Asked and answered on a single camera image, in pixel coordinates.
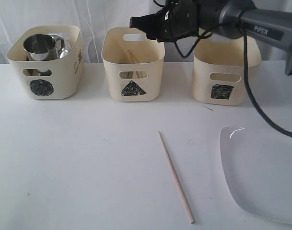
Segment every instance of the cream plastic bin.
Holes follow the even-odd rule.
[[[248,37],[249,80],[256,76],[262,58],[255,39]],[[208,104],[239,105],[244,85],[244,39],[231,42],[201,40],[195,49],[193,96]]]
[[[108,31],[102,59],[111,96],[121,102],[157,98],[164,56],[164,44],[146,39],[146,34],[140,30],[117,27]],[[125,77],[129,73],[132,73],[131,77]]]
[[[68,33],[71,51],[63,58],[52,61],[26,61],[23,48],[25,39],[34,34]],[[78,87],[84,69],[82,37],[79,27],[73,25],[39,26],[28,30],[9,50],[7,59],[19,80],[33,99],[64,99],[72,96]],[[49,69],[50,76],[32,76],[28,69]]]

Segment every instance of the metal mug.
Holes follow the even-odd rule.
[[[29,61],[52,61],[59,59],[65,50],[64,38],[57,34],[34,34],[28,37],[23,47],[27,52]],[[39,69],[39,73],[46,73],[48,69]]]

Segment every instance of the cup handle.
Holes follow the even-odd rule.
[[[65,40],[63,37],[59,36],[58,34],[50,34],[51,37],[53,37],[56,41],[56,49],[58,53],[58,57],[64,52],[65,50]]]

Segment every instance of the white tabletop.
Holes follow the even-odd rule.
[[[292,77],[263,62],[253,91],[292,129]],[[218,147],[223,127],[268,127],[247,99],[239,107],[191,95],[192,63],[165,63],[148,103],[109,96],[102,64],[88,64],[66,100],[29,99],[0,65],[0,230],[285,230],[250,216],[228,191]],[[196,218],[188,222],[157,131],[162,131]]]

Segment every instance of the white backdrop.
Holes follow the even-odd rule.
[[[258,7],[269,10],[292,11],[292,0],[255,2]],[[7,62],[7,51],[26,30],[48,24],[79,26],[86,62],[102,62],[101,49],[107,30],[128,25],[131,16],[158,10],[152,0],[0,0],[0,63]],[[187,38],[179,44],[186,52],[192,43],[192,38]],[[263,59],[283,58],[282,52],[264,44],[260,44],[260,49]],[[173,44],[166,44],[165,61],[183,61]]]

